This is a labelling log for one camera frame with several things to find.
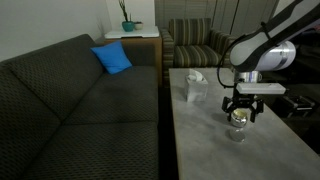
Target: plant pot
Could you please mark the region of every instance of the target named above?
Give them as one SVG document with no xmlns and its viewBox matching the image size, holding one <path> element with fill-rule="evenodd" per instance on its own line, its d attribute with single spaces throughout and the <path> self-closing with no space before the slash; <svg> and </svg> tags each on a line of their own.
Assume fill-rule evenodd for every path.
<svg viewBox="0 0 320 180">
<path fill-rule="evenodd" d="M 134 23 L 132 21 L 123 21 L 122 28 L 125 32 L 131 32 L 134 29 Z"/>
</svg>

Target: cable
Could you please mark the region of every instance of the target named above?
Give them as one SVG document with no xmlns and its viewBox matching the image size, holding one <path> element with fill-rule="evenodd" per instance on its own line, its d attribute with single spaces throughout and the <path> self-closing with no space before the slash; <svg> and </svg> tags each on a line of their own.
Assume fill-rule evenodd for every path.
<svg viewBox="0 0 320 180">
<path fill-rule="evenodd" d="M 247 35 L 244 34 L 244 35 L 240 36 L 239 38 L 237 38 L 236 40 L 234 40 L 234 41 L 228 46 L 228 48 L 224 51 L 224 53 L 223 53 L 223 55 L 222 55 L 222 57 L 221 57 L 221 59 L 220 59 L 220 61 L 219 61 L 219 63 L 218 63 L 218 67 L 217 67 L 217 77 L 218 77 L 218 81 L 219 81 L 220 85 L 221 85 L 223 88 L 234 88 L 234 86 L 225 85 L 225 84 L 223 84 L 223 83 L 221 82 L 221 79 L 220 79 L 220 68 L 221 68 L 222 65 L 223 65 L 224 58 L 225 58 L 227 52 L 229 51 L 229 49 L 230 49 L 231 47 L 233 47 L 238 41 L 242 40 L 242 39 L 243 39 L 244 37 L 246 37 L 246 36 L 247 36 Z"/>
</svg>

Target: sofa cushion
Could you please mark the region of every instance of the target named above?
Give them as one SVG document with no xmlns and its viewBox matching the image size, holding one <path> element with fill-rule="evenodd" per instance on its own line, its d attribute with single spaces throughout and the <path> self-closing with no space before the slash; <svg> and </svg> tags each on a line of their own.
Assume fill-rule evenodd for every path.
<svg viewBox="0 0 320 180">
<path fill-rule="evenodd" d="M 22 179 L 158 179 L 157 125 L 62 126 Z"/>
<path fill-rule="evenodd" d="M 9 70 L 0 84 L 0 179 L 17 179 L 60 121 Z"/>
<path fill-rule="evenodd" d="M 169 31 L 177 46 L 208 44 L 210 27 L 210 18 L 171 19 L 169 21 Z"/>
<path fill-rule="evenodd" d="M 63 120 L 103 72 L 90 50 L 94 45 L 82 35 L 17 57 L 9 66 Z"/>
<path fill-rule="evenodd" d="M 220 55 L 207 45 L 176 46 L 174 67 L 210 67 L 217 66 Z"/>
<path fill-rule="evenodd" d="M 91 50 L 110 74 L 121 72 L 132 66 L 123 51 L 121 41 L 115 41 L 102 47 L 94 47 Z"/>
<path fill-rule="evenodd" d="M 66 124 L 158 121 L 158 85 L 152 66 L 104 74 Z"/>
</svg>

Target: sofa backrest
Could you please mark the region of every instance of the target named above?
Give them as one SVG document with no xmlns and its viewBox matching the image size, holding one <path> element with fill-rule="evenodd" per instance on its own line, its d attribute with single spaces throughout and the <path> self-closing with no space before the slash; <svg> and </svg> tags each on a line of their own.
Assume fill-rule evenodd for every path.
<svg viewBox="0 0 320 180">
<path fill-rule="evenodd" d="M 89 35 L 11 59 L 12 72 L 64 120 L 103 73 Z"/>
<path fill-rule="evenodd" d="M 208 44 L 210 27 L 210 18 L 171 19 L 169 21 L 169 32 L 177 46 Z"/>
<path fill-rule="evenodd" d="M 17 179 L 60 124 L 8 69 L 0 70 L 0 179 Z"/>
</svg>

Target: tissue box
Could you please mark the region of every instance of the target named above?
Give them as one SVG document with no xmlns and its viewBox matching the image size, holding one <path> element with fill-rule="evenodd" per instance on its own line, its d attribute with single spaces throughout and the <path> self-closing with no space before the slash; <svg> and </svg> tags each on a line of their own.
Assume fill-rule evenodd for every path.
<svg viewBox="0 0 320 180">
<path fill-rule="evenodd" d="M 205 101 L 208 91 L 208 81 L 203 77 L 202 81 L 192 81 L 186 76 L 185 94 L 188 102 Z"/>
</svg>

